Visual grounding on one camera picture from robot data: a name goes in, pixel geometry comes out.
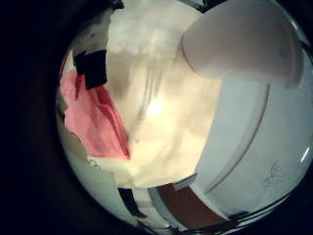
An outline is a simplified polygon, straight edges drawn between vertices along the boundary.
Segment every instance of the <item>white fabric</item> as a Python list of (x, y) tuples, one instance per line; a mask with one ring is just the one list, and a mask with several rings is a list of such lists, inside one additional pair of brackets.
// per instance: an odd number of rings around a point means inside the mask
[(201, 15), (174, 0), (126, 0), (111, 16), (106, 85), (129, 136), (131, 160), (93, 158), (125, 188), (146, 188), (194, 173), (221, 80), (197, 75), (181, 49)]

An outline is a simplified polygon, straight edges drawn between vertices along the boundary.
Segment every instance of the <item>pink towel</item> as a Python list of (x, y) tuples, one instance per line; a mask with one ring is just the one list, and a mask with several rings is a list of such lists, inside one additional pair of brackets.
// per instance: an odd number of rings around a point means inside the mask
[(67, 103), (65, 125), (93, 157), (130, 159), (122, 120), (104, 86), (86, 90), (85, 76), (66, 72), (60, 91)]

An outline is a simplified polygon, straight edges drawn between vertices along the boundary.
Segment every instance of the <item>white object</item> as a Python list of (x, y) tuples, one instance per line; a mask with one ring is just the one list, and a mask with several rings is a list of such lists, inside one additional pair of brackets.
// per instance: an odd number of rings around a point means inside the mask
[(189, 65), (209, 78), (297, 85), (302, 53), (296, 33), (268, 0), (229, 0), (206, 12), (184, 34)]

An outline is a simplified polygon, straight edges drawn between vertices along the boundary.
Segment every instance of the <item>fisheye lens view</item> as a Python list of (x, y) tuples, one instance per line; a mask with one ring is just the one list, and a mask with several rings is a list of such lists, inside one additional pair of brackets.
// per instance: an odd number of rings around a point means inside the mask
[(110, 0), (74, 22), (50, 72), (63, 166), (45, 163), (81, 195), (35, 187), (64, 195), (49, 203), (60, 212), (73, 197), (77, 216), (97, 208), (139, 234), (252, 234), (313, 159), (312, 38), (283, 2)]

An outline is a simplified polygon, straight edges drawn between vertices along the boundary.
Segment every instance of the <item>black fabric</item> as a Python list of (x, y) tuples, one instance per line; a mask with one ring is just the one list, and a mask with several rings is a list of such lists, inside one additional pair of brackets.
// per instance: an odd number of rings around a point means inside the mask
[(85, 75), (87, 90), (107, 83), (107, 51), (97, 51), (85, 57)]
[(135, 202), (134, 196), (133, 196), (133, 192), (131, 191), (131, 189), (119, 188), (118, 192), (119, 192), (119, 195), (122, 198), (125, 206), (127, 207), (127, 209), (129, 210), (129, 212), (132, 215), (140, 217), (140, 218), (147, 217), (145, 214), (143, 214), (139, 211), (137, 204)]
[(88, 55), (84, 51), (74, 57), (77, 74), (85, 74), (87, 90), (107, 83), (106, 54), (106, 50), (96, 51)]
[(85, 53), (86, 51), (83, 51), (74, 57), (74, 64), (78, 75), (83, 75), (85, 73)]

